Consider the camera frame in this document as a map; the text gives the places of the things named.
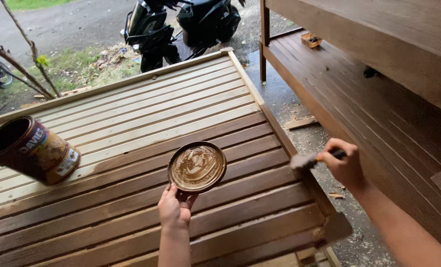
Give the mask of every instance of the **tree branch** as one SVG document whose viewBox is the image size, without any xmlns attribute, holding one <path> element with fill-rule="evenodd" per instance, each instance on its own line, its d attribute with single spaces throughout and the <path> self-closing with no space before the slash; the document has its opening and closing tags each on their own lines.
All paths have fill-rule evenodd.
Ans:
<svg viewBox="0 0 441 267">
<path fill-rule="evenodd" d="M 29 81 L 31 81 L 37 88 L 40 89 L 49 99 L 54 99 L 53 95 L 51 95 L 44 86 L 31 74 L 25 67 L 19 64 L 10 54 L 8 54 L 3 49 L 0 49 L 0 57 L 6 59 L 11 65 L 13 65 L 17 70 L 21 71 L 21 73 L 27 77 Z"/>
<path fill-rule="evenodd" d="M 33 85 L 31 85 L 30 83 L 26 82 L 25 80 L 23 80 L 21 77 L 14 75 L 12 72 L 8 71 L 6 68 L 3 68 L 0 66 L 0 70 L 3 70 L 4 72 L 6 72 L 6 74 L 12 76 L 13 78 L 17 79 L 18 81 L 24 83 L 25 85 L 27 85 L 27 87 L 33 89 L 34 91 L 38 92 L 39 94 L 42 94 L 44 96 L 47 97 L 47 95 L 43 94 L 38 88 L 35 88 Z"/>
<path fill-rule="evenodd" d="M 52 83 L 52 80 L 50 79 L 49 75 L 47 74 L 46 70 L 44 69 L 44 67 L 42 66 L 42 64 L 40 64 L 38 62 L 38 50 L 36 48 L 36 44 L 34 43 L 34 41 L 29 40 L 29 38 L 27 37 L 26 33 L 24 32 L 24 30 L 22 29 L 21 25 L 19 24 L 19 21 L 16 19 L 16 17 L 14 16 L 14 14 L 12 13 L 10 7 L 8 6 L 8 4 L 6 3 L 6 0 L 1 0 L 1 3 L 4 6 L 4 9 L 6 9 L 6 11 L 8 12 L 8 14 L 10 15 L 11 19 L 14 21 L 14 23 L 16 24 L 16 27 L 19 29 L 19 31 L 22 34 L 22 37 L 24 37 L 24 39 L 26 40 L 27 44 L 29 45 L 29 47 L 31 48 L 31 52 L 32 52 L 32 60 L 34 62 L 34 64 L 36 64 L 36 67 L 38 67 L 39 71 L 41 72 L 42 76 L 44 76 L 45 80 L 47 81 L 47 83 L 50 85 L 50 87 L 52 88 L 52 90 L 54 90 L 54 92 L 56 93 L 57 97 L 62 97 L 62 95 L 60 94 L 60 92 L 57 90 L 57 88 L 54 86 L 54 84 Z"/>
</svg>

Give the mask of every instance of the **wooden bed frame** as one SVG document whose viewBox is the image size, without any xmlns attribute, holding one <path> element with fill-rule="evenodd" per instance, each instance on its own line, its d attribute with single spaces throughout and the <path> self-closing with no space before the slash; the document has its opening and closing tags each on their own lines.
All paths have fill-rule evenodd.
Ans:
<svg viewBox="0 0 441 267">
<path fill-rule="evenodd" d="M 373 2 L 352 0 L 260 3 L 261 80 L 266 80 L 268 60 L 332 137 L 360 148 L 366 176 L 441 243 L 441 100 L 436 101 L 441 96 L 441 53 L 430 54 L 424 43 L 437 44 L 423 40 L 420 45 L 413 31 L 402 35 L 413 39 L 407 43 L 394 37 L 396 33 L 384 33 L 400 18 L 376 21 L 379 18 L 371 13 L 382 14 L 404 4 L 400 1 L 382 9 Z M 270 9 L 323 42 L 313 49 L 303 45 L 300 37 L 309 31 L 302 27 L 271 37 Z M 407 11 L 412 12 L 408 7 L 396 10 Z M 372 27 L 367 19 L 377 24 Z M 430 31 L 437 24 L 418 25 Z M 365 78 L 366 65 L 358 59 L 407 89 L 385 76 Z"/>
<path fill-rule="evenodd" d="M 226 154 L 221 183 L 200 195 L 190 235 L 195 266 L 245 266 L 352 233 L 307 171 L 232 49 L 0 116 L 32 115 L 80 149 L 80 167 L 45 187 L 0 167 L 0 266 L 156 266 L 156 203 L 166 166 L 186 143 Z"/>
</svg>

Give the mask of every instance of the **paint can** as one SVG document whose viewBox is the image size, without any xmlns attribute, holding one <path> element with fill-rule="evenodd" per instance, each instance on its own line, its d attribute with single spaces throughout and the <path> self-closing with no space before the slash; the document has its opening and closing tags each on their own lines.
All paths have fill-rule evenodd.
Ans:
<svg viewBox="0 0 441 267">
<path fill-rule="evenodd" d="M 69 177 L 80 164 L 80 151 L 31 116 L 0 127 L 0 166 L 26 174 L 45 185 Z"/>
<path fill-rule="evenodd" d="M 216 186 L 227 170 L 227 159 L 217 145 L 198 141 L 181 147 L 171 157 L 168 178 L 187 194 L 199 194 Z"/>
</svg>

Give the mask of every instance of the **scooter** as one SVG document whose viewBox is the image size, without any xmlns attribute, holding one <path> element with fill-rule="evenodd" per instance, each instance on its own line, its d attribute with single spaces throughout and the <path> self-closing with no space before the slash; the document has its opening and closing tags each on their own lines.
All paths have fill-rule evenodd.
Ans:
<svg viewBox="0 0 441 267">
<path fill-rule="evenodd" d="M 242 7 L 245 0 L 239 0 Z M 166 25 L 166 8 L 180 8 L 176 17 L 182 31 Z M 125 43 L 142 54 L 141 72 L 198 57 L 237 30 L 241 16 L 230 0 L 138 0 L 126 15 L 120 35 Z"/>
</svg>

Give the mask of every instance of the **grass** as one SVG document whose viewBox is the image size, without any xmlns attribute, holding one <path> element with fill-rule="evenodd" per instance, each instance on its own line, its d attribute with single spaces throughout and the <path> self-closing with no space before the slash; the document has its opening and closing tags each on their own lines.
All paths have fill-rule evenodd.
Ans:
<svg viewBox="0 0 441 267">
<path fill-rule="evenodd" d="M 72 1 L 74 0 L 7 0 L 13 10 L 50 8 Z"/>
<path fill-rule="evenodd" d="M 63 52 L 49 57 L 49 66 L 45 69 L 49 72 L 52 82 L 60 92 L 66 92 L 86 86 L 101 86 L 126 77 L 140 73 L 140 63 L 135 63 L 131 59 L 126 59 L 121 63 L 104 70 L 97 67 L 90 67 L 100 58 L 101 48 L 88 47 L 81 51 L 72 51 L 66 49 Z M 29 72 L 34 75 L 45 88 L 52 92 L 50 86 L 45 82 L 39 70 L 35 67 L 28 67 Z M 39 101 L 34 99 L 38 94 L 31 88 L 28 88 L 22 82 L 13 79 L 8 88 L 0 89 L 0 108 L 6 103 L 9 107 L 19 109 L 22 104 L 31 104 Z"/>
</svg>

